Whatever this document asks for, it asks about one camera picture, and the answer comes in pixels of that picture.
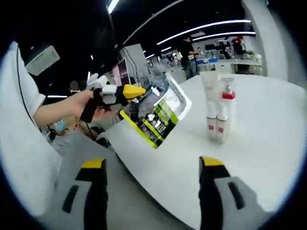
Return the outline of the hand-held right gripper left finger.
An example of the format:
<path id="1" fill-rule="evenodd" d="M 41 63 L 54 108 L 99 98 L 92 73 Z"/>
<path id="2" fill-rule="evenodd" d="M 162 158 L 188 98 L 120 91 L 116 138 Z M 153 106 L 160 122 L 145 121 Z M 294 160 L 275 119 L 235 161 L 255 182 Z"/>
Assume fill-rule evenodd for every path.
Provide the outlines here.
<path id="1" fill-rule="evenodd" d="M 106 230 L 106 160 L 63 162 L 51 206 L 53 230 Z"/>

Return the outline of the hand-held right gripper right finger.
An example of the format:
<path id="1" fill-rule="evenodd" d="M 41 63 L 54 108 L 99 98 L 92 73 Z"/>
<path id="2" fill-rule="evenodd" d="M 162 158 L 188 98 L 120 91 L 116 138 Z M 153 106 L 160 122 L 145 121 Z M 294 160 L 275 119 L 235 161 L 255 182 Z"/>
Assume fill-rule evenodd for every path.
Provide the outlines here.
<path id="1" fill-rule="evenodd" d="M 220 160 L 200 157 L 199 183 L 201 230 L 258 230 L 267 221 L 256 193 Z"/>

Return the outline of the person's left hand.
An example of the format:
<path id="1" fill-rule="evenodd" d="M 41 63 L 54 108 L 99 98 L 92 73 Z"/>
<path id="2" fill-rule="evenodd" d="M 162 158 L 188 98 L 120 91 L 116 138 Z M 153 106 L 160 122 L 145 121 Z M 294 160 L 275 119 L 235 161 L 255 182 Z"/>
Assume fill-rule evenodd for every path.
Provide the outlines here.
<path id="1" fill-rule="evenodd" d="M 81 118 L 82 112 L 90 99 L 94 97 L 93 91 L 84 90 L 68 97 L 65 101 L 68 103 L 69 115 Z M 102 106 L 96 107 L 91 121 L 100 121 L 105 118 L 114 117 L 117 114 L 115 110 L 106 110 Z"/>

